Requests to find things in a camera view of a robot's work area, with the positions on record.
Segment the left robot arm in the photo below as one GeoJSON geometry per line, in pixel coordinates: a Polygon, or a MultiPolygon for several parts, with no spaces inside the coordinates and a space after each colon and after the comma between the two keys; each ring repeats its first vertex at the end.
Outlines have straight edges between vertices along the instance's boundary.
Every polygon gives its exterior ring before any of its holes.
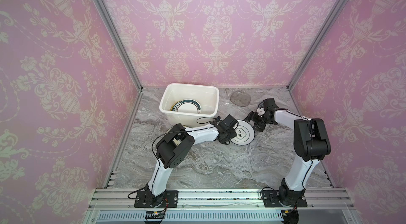
{"type": "Polygon", "coordinates": [[[193,146],[206,142],[228,144],[237,136],[238,120],[232,115],[225,119],[216,117],[213,121],[198,127],[174,125],[168,132],[158,137],[153,148],[156,166],[145,191],[153,198],[160,197],[167,189],[172,170],[187,156],[193,146]]]}

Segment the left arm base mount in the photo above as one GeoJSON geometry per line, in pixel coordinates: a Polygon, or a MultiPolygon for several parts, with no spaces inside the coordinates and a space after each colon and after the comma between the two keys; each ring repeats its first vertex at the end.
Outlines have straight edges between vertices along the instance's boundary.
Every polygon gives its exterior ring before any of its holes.
{"type": "Polygon", "coordinates": [[[154,196],[150,191],[139,191],[136,194],[135,208],[176,208],[178,205],[179,191],[166,190],[154,196]]]}

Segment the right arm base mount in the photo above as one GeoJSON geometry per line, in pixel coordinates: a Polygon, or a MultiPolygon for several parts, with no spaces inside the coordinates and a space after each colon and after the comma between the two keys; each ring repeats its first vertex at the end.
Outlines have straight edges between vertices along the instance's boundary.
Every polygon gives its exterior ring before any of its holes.
{"type": "Polygon", "coordinates": [[[266,208],[305,208],[308,203],[304,196],[305,191],[285,191],[269,190],[264,188],[260,192],[260,197],[266,208]]]}

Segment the white plate black emblem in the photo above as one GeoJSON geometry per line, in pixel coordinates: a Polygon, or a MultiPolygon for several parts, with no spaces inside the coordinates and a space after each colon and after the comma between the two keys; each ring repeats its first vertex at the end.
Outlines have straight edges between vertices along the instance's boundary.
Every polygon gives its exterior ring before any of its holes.
{"type": "Polygon", "coordinates": [[[255,138],[255,131],[253,126],[243,120],[238,120],[238,126],[235,129],[236,136],[231,139],[231,142],[240,145],[240,146],[245,146],[249,145],[253,142],[255,138]]]}

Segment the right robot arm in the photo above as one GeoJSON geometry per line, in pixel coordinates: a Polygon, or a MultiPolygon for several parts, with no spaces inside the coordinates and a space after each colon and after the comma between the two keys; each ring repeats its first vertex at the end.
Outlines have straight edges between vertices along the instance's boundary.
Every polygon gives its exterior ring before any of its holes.
{"type": "Polygon", "coordinates": [[[293,146],[296,156],[290,172],[281,181],[279,201],[284,206],[290,206],[301,200],[314,168],[332,150],[324,121],[280,108],[273,98],[263,100],[257,110],[251,111],[244,121],[252,122],[253,128],[259,132],[263,132],[267,125],[278,124],[294,130],[293,146]]]}

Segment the white plate red green rim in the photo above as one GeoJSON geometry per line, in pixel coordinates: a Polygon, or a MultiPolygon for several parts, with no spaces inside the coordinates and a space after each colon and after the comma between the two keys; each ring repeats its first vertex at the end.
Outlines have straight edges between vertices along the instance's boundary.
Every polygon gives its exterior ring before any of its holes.
{"type": "Polygon", "coordinates": [[[175,103],[171,111],[180,113],[200,114],[202,107],[200,103],[193,99],[183,99],[175,103]]]}

